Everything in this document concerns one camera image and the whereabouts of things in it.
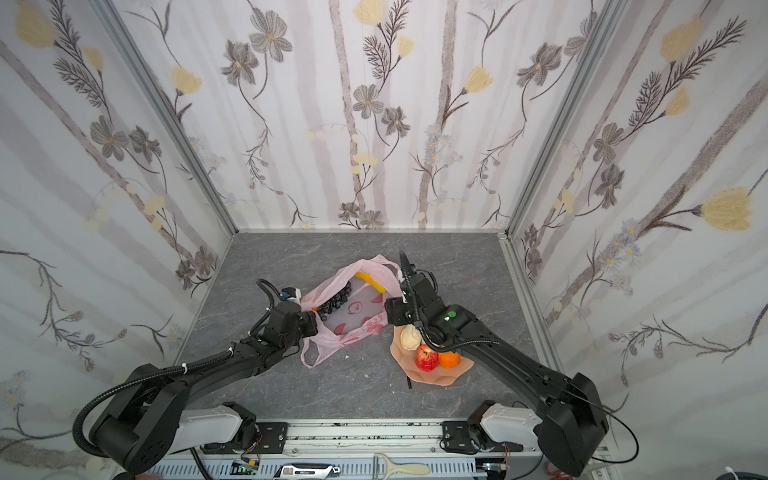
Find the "pink plastic bag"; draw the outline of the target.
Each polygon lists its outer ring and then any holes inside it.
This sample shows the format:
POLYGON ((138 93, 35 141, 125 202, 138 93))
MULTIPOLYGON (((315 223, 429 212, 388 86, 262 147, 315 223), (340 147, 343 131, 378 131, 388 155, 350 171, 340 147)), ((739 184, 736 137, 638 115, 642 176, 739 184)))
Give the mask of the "pink plastic bag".
POLYGON ((314 368, 331 357, 338 350, 373 335, 388 325, 385 301, 400 297, 400 267, 377 255, 361 259, 339 269, 332 277, 322 282, 301 298, 301 309, 312 311, 318 326, 318 334, 303 340, 300 359, 307 368, 314 368), (356 278, 357 272, 370 274, 387 292, 380 294, 363 280, 356 278), (339 310, 322 322, 311 309, 319 307, 330 299, 347 282, 352 291, 349 300, 339 310))

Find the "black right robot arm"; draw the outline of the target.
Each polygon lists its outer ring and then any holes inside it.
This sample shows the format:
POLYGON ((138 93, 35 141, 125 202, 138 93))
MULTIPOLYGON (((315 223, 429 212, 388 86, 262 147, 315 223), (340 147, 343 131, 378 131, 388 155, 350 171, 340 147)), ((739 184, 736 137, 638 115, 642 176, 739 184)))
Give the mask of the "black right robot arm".
POLYGON ((399 254, 401 295, 385 303, 390 324, 413 326, 437 353, 458 353, 491 372, 522 397, 522 409, 502 414, 499 403, 478 407, 464 425, 447 422, 440 447, 447 453, 477 454, 498 444, 536 448, 563 473, 591 470, 615 413, 604 406, 594 382, 569 377, 525 355, 493 333, 474 313, 446 304, 434 275, 399 254))

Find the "beige fake bun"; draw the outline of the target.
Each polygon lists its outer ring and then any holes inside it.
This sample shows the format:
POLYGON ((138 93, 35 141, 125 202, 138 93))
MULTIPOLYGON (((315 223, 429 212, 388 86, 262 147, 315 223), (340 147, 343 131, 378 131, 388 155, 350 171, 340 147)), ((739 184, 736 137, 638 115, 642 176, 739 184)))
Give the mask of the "beige fake bun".
POLYGON ((416 351, 423 344, 420 331, 414 325, 405 326, 400 332, 400 346, 406 351, 416 351))

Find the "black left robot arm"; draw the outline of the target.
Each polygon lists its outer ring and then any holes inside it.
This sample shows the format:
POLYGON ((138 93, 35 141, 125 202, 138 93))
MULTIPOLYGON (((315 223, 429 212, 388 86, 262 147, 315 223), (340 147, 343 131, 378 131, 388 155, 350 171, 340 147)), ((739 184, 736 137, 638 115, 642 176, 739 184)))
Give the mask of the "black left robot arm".
POLYGON ((314 315, 301 310, 299 289, 279 290, 264 279, 257 286, 267 294, 269 307, 244 338, 202 360, 136 368, 78 412, 72 425, 77 447, 131 474, 143 473, 171 452, 190 402, 268 371, 286 351, 318 332, 314 315))

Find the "red fake apple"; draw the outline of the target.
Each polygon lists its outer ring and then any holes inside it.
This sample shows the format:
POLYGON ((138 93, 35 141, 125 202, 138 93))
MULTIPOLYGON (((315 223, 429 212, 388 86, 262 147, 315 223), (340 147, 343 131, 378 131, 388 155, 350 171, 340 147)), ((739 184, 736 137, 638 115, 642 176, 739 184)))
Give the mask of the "red fake apple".
POLYGON ((423 344, 416 350, 414 364, 422 372, 432 372, 439 366, 439 353, 423 344))

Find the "orange fake tangerine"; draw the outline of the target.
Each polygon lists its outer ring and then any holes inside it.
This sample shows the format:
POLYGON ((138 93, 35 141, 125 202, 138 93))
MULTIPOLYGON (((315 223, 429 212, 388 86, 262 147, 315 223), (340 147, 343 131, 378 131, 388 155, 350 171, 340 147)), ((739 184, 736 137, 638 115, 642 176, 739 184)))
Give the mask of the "orange fake tangerine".
POLYGON ((438 354, 438 364, 444 369, 452 369, 461 363, 462 357, 456 352, 444 352, 438 354))

